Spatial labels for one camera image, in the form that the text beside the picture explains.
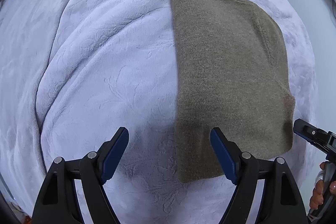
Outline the person's right hand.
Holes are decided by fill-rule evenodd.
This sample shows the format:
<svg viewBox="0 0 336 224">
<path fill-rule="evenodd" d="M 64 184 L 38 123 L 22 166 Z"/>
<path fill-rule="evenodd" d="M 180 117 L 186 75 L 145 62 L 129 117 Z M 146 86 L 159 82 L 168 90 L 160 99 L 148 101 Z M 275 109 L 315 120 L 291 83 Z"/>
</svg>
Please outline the person's right hand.
<svg viewBox="0 0 336 224">
<path fill-rule="evenodd" d="M 323 190 L 324 190 L 324 182 L 322 179 L 322 171 L 325 169 L 325 165 L 328 161 L 322 162 L 319 167 L 321 171 L 319 172 L 318 176 L 315 180 L 315 187 L 313 189 L 313 194 L 309 201 L 309 207 L 311 210 L 317 210 L 319 205 L 323 204 Z"/>
</svg>

